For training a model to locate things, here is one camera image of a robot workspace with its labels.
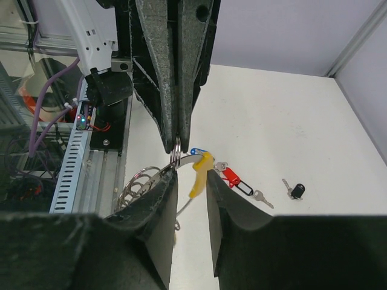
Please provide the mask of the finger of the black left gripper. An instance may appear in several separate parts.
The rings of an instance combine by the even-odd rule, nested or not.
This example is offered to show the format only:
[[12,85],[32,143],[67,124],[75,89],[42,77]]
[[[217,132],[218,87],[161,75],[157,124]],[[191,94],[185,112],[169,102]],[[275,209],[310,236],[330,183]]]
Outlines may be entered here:
[[213,1],[178,3],[177,134],[182,151],[189,147],[194,84],[212,9]]
[[167,21],[167,1],[136,1],[141,28],[157,77],[160,93],[159,129],[165,152],[175,145],[177,121],[174,114],[175,85],[171,28]]

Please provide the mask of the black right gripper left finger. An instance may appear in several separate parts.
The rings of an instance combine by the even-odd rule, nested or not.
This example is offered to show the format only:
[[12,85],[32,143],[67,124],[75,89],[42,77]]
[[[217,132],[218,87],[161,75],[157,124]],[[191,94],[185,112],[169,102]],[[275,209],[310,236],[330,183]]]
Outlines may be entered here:
[[2,289],[167,289],[178,176],[95,214],[1,213]]

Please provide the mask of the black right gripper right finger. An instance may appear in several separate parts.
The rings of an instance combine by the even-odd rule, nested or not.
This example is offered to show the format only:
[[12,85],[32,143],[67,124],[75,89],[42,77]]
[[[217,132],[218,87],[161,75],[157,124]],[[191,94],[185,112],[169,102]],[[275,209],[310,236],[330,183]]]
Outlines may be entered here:
[[385,289],[386,216],[272,216],[207,174],[221,289]]

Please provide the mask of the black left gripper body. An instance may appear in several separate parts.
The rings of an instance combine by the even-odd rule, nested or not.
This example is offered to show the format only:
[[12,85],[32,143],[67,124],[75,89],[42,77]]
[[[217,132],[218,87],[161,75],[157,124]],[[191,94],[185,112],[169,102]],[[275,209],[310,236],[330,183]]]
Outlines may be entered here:
[[[144,104],[150,115],[156,121],[161,121],[160,93],[158,90],[157,77],[147,44],[141,28],[136,1],[114,1],[117,20],[117,35],[119,40],[124,41],[119,44],[121,56],[127,56],[133,64],[132,79],[134,90],[138,99]],[[173,49],[173,71],[175,85],[175,103],[173,116],[176,121],[178,109],[178,3],[180,1],[167,1],[167,21],[171,28],[172,49]],[[206,83],[209,73],[210,60],[215,40],[216,25],[220,12],[220,1],[213,1],[213,9],[209,19],[207,33],[204,39],[203,49],[197,70],[197,77],[194,84],[193,109],[200,93],[201,87]]]

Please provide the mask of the large grey keyring yellow handle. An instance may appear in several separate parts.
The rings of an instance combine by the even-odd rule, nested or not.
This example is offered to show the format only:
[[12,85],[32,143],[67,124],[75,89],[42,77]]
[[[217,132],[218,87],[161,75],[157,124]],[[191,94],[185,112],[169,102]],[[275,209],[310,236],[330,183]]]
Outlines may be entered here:
[[187,198],[185,203],[178,204],[176,214],[178,218],[204,191],[207,173],[213,169],[215,161],[214,156],[209,151],[203,155],[191,155],[190,150],[187,153],[182,153],[179,149],[180,146],[177,145],[172,151],[169,164],[163,167],[147,166],[136,172],[124,186],[115,210],[122,210],[144,197],[146,193],[155,188],[167,173],[174,170],[183,174],[184,181],[190,177],[189,185],[191,186],[191,188],[186,185],[183,187],[187,191]]

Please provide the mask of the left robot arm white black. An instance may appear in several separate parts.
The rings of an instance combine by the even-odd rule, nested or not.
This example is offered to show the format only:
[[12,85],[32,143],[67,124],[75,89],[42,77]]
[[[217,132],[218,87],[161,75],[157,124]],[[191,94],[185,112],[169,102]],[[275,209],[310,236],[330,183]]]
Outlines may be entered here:
[[219,1],[57,1],[87,95],[107,108],[136,94],[166,152],[187,152],[210,70]]

